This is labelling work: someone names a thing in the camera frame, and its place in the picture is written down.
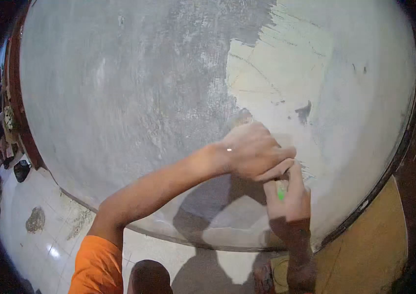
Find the white paint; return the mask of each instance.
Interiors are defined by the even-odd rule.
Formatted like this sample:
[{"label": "white paint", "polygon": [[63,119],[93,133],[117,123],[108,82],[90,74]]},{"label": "white paint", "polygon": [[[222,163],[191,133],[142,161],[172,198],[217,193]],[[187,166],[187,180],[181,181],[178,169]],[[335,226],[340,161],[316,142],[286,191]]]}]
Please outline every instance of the white paint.
[{"label": "white paint", "polygon": [[[412,30],[392,1],[278,0],[271,18],[253,47],[231,40],[226,84],[239,108],[297,147],[317,248],[372,190],[402,137]],[[308,101],[302,125],[295,110]]]}]

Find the green object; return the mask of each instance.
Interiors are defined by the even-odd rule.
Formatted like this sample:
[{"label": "green object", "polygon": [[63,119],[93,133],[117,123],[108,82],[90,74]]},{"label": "green object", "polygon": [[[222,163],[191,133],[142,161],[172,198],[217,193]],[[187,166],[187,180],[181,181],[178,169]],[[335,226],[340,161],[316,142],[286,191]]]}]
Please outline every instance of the green object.
[{"label": "green object", "polygon": [[285,191],[282,188],[278,189],[278,199],[283,200],[285,198]]}]

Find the person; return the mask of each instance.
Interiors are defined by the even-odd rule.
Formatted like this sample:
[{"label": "person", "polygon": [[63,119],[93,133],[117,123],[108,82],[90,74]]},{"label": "person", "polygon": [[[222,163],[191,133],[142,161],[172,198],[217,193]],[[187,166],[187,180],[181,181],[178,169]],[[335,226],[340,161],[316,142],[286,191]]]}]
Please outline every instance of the person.
[{"label": "person", "polygon": [[[304,186],[295,156],[294,147],[282,148],[262,123],[251,122],[235,127],[220,142],[115,192],[100,204],[82,240],[69,293],[122,293],[124,228],[191,187],[226,173],[264,182],[271,229],[290,251],[290,291],[312,293],[315,266],[309,245],[310,191]],[[282,176],[286,170],[288,180]],[[137,262],[128,293],[172,293],[168,271],[156,261]]]}]

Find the white tile floor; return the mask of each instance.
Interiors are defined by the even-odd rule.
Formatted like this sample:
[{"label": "white tile floor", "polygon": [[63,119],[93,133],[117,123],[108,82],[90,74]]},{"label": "white tile floor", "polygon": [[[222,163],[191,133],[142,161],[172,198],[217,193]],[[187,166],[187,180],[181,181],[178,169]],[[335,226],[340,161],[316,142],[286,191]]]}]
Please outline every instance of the white tile floor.
[{"label": "white tile floor", "polygon": [[[0,175],[0,237],[12,262],[35,291],[67,293],[76,253],[95,214],[62,194],[44,169],[32,169],[22,183],[17,182],[12,168],[1,167]],[[29,233],[25,222],[34,207],[43,209],[45,225],[43,230]],[[167,268],[176,294],[252,293],[253,263],[276,255],[196,249],[125,229],[125,293],[131,268],[143,259],[158,261]]]}]

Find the black bag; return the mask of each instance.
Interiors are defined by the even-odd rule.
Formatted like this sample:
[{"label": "black bag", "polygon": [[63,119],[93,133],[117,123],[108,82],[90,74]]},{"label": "black bag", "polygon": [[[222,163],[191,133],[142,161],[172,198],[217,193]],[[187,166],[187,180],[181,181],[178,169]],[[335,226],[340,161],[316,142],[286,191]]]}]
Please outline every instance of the black bag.
[{"label": "black bag", "polygon": [[21,160],[16,165],[14,165],[15,177],[19,183],[25,181],[28,173],[30,172],[30,167],[31,165],[29,165],[26,160]]}]

